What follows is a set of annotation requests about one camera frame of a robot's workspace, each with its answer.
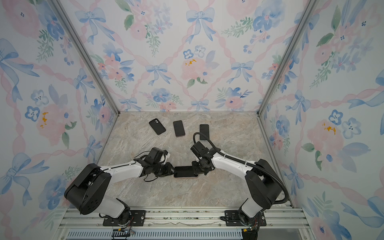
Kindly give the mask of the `aluminium rail frame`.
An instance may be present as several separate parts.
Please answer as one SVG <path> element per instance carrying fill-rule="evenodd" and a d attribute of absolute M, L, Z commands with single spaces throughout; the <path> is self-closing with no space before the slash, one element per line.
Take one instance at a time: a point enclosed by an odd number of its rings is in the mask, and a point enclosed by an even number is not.
<path fill-rule="evenodd" d="M 104 227 L 99 214 L 80 215 L 69 209 L 55 240 L 313 240 L 302 209 L 274 207 L 264 211 L 267 225 L 227 227 L 220 219 L 225 210 L 235 208 L 198 207 L 133 208 L 145 210 L 142 227 Z"/>

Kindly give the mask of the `left corner aluminium post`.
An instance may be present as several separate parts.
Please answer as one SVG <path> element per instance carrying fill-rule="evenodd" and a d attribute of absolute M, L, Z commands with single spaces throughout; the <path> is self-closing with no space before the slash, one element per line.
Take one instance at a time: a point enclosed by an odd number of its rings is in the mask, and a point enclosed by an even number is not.
<path fill-rule="evenodd" d="M 56 0 L 48 1 L 48 3 L 52 8 L 52 10 L 54 11 L 54 13 L 57 15 L 60 23 L 63 25 L 63 28 L 69 34 L 77 52 L 81 56 L 81 59 L 84 61 L 85 66 L 88 68 L 94 81 L 96 82 L 102 94 L 106 98 L 108 104 L 111 106 L 113 112 L 118 116 L 120 114 L 120 111 L 118 110 L 116 103 L 114 102 L 110 92 L 108 91 L 106 84 L 103 82 L 102 78 L 100 77 L 99 72 L 97 71 L 97 68 L 93 63 L 91 56 L 89 55 L 87 49 L 85 48 L 85 45 L 82 43 L 81 38 L 77 33 L 73 23 L 71 22 L 68 14 L 66 13 L 63 5 L 61 4 L 60 1 L 56 1 Z"/>

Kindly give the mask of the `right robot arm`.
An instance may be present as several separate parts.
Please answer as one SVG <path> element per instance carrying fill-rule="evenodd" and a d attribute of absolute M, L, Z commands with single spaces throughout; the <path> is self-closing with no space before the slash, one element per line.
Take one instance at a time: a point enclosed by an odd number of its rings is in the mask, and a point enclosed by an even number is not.
<path fill-rule="evenodd" d="M 263 211 L 270 209 L 272 205 L 284 204 L 289 200 L 287 188 L 265 160 L 250 162 L 214 149 L 194 155 L 197 158 L 193 161 L 195 174 L 206 175 L 215 169 L 221 169 L 242 178 L 247 183 L 251 197 L 240 206 L 235 222 L 240 222 L 244 226 L 254 225 Z"/>

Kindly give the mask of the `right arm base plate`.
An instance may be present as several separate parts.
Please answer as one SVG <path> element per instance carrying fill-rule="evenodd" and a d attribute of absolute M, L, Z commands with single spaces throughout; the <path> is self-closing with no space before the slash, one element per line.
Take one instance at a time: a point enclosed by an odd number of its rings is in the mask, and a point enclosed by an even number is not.
<path fill-rule="evenodd" d="M 245 225 L 241 222 L 241 218 L 239 217 L 238 210 L 225 210 L 224 216 L 221 216 L 220 219 L 226 223 L 227 227 L 257 227 L 258 223 L 260 223 L 261 227 L 265 227 L 267 225 L 266 217 L 264 213 L 258 213 L 253 221 L 251 221 L 251 225 Z"/>

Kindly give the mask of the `right corner aluminium post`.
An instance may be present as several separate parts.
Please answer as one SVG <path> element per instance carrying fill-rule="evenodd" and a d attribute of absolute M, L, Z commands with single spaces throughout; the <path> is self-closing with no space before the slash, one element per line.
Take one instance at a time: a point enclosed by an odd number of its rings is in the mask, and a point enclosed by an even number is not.
<path fill-rule="evenodd" d="M 300 21 L 299 21 L 299 24 L 297 25 L 297 27 L 296 27 L 293 35 L 292 35 L 292 39 L 291 39 L 290 43 L 287 45 L 287 49 L 283 54 L 281 64 L 278 67 L 276 74 L 273 77 L 271 84 L 269 85 L 269 87 L 267 89 L 266 95 L 263 98 L 263 102 L 257 111 L 258 117 L 261 117 L 263 115 L 264 111 L 267 109 L 268 102 L 273 95 L 275 87 L 278 85 L 278 83 L 280 81 L 280 77 L 283 75 L 283 71 L 285 70 L 286 66 L 289 65 L 291 57 L 292 57 L 294 51 L 296 50 L 298 41 L 300 40 L 300 37 L 302 36 L 302 34 L 305 30 L 305 27 L 307 26 L 310 18 L 312 17 L 313 11 L 315 10 L 317 3 L 318 3 L 318 1 L 316 1 L 316 0 L 310 0 L 310 1 L 308 1 L 306 7 L 304 8 L 303 14 L 302 14 Z"/>

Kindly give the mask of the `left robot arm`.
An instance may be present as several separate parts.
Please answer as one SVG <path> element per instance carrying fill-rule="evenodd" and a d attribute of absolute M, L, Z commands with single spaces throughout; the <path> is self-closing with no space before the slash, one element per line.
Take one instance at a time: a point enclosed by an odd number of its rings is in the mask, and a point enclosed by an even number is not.
<path fill-rule="evenodd" d="M 171 163 L 150 165 L 142 160 L 109 167 L 89 164 L 65 190 L 64 197 L 81 215 L 95 212 L 115 225 L 126 226 L 133 219 L 131 209 L 124 201 L 106 195 L 109 185 L 150 174 L 167 177 L 174 172 Z"/>

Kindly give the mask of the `phone with pink edge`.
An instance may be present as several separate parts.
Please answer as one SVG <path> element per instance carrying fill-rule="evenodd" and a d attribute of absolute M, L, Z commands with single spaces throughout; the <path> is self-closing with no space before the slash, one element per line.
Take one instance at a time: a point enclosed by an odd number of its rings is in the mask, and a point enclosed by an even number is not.
<path fill-rule="evenodd" d="M 174 121 L 173 126 L 174 126 L 176 137 L 183 137 L 186 135 L 184 125 L 183 125 L 183 122 L 181 120 Z"/>

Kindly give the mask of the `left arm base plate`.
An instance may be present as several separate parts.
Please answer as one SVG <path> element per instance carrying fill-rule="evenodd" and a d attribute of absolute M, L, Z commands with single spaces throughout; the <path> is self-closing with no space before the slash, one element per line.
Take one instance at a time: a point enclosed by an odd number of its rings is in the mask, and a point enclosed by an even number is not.
<path fill-rule="evenodd" d="M 103 217 L 104 227 L 142 227 L 146 218 L 145 210 L 130 210 L 123 212 L 118 218 Z"/>

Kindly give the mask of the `blue phone black screen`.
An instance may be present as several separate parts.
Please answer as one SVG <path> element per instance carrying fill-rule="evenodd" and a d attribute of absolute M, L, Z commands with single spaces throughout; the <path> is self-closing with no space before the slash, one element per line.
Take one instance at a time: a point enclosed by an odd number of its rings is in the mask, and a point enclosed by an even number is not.
<path fill-rule="evenodd" d="M 207 141 L 210 139 L 210 128 L 208 124 L 201 124 L 199 132 L 202 134 L 200 135 L 201 141 Z"/>

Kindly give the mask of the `pink phone case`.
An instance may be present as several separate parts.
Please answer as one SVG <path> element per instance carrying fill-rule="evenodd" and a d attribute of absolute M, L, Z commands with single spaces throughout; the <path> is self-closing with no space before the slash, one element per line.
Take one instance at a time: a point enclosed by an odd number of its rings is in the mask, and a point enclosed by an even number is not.
<path fill-rule="evenodd" d="M 196 177 L 174 177 L 174 178 L 176 178 L 176 179 L 197 179 L 198 178 L 198 176 L 196 176 Z"/>

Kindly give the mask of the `corner aluminium post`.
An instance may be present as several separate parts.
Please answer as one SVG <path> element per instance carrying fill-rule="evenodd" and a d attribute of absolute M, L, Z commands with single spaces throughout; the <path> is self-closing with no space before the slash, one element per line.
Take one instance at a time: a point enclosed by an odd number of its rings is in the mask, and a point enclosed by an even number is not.
<path fill-rule="evenodd" d="M 267 89 L 266 95 L 263 98 L 263 102 L 257 111 L 258 117 L 261 117 L 263 115 L 264 111 L 267 109 L 268 102 L 273 95 L 275 87 L 278 85 L 278 83 L 280 81 L 280 77 L 283 75 L 283 71 L 285 70 L 286 66 L 289 65 L 291 57 L 292 57 L 294 51 L 296 50 L 298 41 L 300 40 L 300 37 L 302 36 L 302 34 L 305 30 L 305 27 L 307 26 L 310 18 L 312 17 L 313 11 L 315 10 L 317 3 L 318 3 L 318 1 L 316 1 L 316 0 L 310 0 L 310 1 L 308 1 L 306 7 L 304 8 L 303 14 L 302 14 L 300 21 L 299 21 L 299 24 L 297 25 L 297 27 L 296 27 L 293 35 L 292 35 L 292 39 L 291 39 L 290 43 L 287 45 L 287 49 L 283 54 L 281 64 L 278 67 L 276 74 L 273 77 L 271 84 L 269 85 L 269 87 Z"/>
<path fill-rule="evenodd" d="M 85 48 L 85 45 L 82 43 L 81 38 L 77 33 L 73 23 L 71 22 L 68 14 L 66 13 L 63 5 L 61 4 L 60 1 L 56 1 L 56 0 L 48 1 L 48 3 L 52 8 L 52 10 L 54 11 L 54 13 L 57 15 L 60 23 L 63 25 L 63 28 L 69 34 L 77 52 L 81 56 L 81 59 L 84 61 L 85 66 L 88 68 L 94 81 L 96 82 L 102 94 L 106 98 L 108 104 L 111 106 L 113 112 L 118 116 L 120 114 L 120 111 L 118 110 L 116 103 L 114 102 L 110 92 L 108 91 L 106 84 L 103 82 L 102 78 L 100 77 L 99 72 L 97 71 L 97 68 L 93 63 L 91 56 L 89 55 L 87 49 Z"/>

